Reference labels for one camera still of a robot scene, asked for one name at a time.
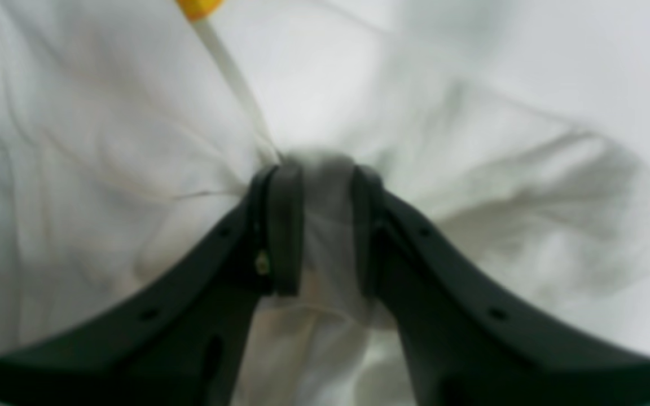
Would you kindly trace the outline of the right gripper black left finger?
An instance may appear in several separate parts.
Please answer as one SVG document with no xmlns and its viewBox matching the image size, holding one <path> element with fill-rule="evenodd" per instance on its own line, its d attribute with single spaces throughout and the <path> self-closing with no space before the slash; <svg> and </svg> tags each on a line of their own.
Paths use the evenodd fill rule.
<svg viewBox="0 0 650 406">
<path fill-rule="evenodd" d="M 273 165 L 164 276 L 0 355 L 0 405 L 227 405 L 263 297 L 297 295 L 304 172 Z"/>
</svg>

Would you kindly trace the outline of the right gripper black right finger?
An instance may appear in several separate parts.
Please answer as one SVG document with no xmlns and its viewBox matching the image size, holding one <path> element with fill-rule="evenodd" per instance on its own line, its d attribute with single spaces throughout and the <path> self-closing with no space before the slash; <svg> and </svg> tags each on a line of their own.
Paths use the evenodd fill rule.
<svg viewBox="0 0 650 406">
<path fill-rule="evenodd" d="M 395 318 L 420 405 L 650 405 L 650 357 L 490 279 L 374 170 L 352 177 L 359 288 Z"/>
</svg>

